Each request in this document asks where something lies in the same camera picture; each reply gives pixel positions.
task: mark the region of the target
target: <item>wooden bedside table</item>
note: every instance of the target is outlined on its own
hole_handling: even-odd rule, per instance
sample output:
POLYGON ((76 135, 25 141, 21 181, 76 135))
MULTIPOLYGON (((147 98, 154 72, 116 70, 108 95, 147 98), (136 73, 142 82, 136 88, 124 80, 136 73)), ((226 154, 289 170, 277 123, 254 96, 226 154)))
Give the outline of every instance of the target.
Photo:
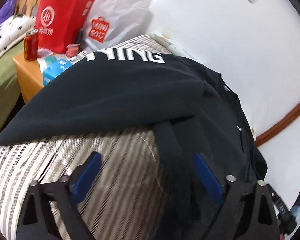
POLYGON ((43 88, 42 73, 36 60, 26 61, 23 52, 13 58, 19 87, 25 103, 43 88))

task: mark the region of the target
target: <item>green blanket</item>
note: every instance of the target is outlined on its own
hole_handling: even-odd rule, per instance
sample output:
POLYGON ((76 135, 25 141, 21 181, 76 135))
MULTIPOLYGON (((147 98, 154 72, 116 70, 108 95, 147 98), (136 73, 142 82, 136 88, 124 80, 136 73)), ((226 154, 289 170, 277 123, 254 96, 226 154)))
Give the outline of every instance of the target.
POLYGON ((20 95, 17 73, 12 58, 22 51, 23 42, 20 42, 0 59, 0 129, 20 95))

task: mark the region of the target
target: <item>tissue box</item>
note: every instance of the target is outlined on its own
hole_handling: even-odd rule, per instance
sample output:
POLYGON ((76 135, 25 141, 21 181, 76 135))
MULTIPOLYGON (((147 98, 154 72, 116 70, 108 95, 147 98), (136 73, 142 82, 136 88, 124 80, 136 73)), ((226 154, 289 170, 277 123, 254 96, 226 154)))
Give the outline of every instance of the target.
POLYGON ((43 85, 47 85, 51 80, 55 79, 63 71, 70 68, 73 64, 66 59, 59 59, 43 71, 43 85))

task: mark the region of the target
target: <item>striped fabric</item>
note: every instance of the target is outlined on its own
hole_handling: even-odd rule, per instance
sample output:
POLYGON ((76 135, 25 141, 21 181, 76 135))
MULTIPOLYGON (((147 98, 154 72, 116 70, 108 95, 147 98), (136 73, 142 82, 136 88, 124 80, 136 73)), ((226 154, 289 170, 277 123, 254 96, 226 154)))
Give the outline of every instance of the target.
MULTIPOLYGON (((170 53, 147 35, 114 48, 170 53)), ((153 132, 134 128, 0 147, 0 231, 7 240, 15 239, 30 182, 49 183, 71 175, 93 151, 102 155, 101 172, 77 208, 95 239, 142 240, 155 232, 167 197, 166 178, 153 132)), ((62 239, 70 239, 55 203, 51 209, 62 239)))

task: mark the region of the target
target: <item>black t-shirt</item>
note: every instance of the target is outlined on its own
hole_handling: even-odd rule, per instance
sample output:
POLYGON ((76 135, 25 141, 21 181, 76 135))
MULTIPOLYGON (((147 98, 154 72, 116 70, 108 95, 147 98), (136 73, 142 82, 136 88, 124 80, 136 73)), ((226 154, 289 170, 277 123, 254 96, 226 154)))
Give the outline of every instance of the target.
POLYGON ((154 130, 175 195, 157 239, 199 239, 218 211, 194 175, 195 153, 221 184, 228 174, 243 182, 266 175, 239 99, 219 73, 137 49, 102 49, 67 69, 21 109, 0 146, 144 125, 154 130))

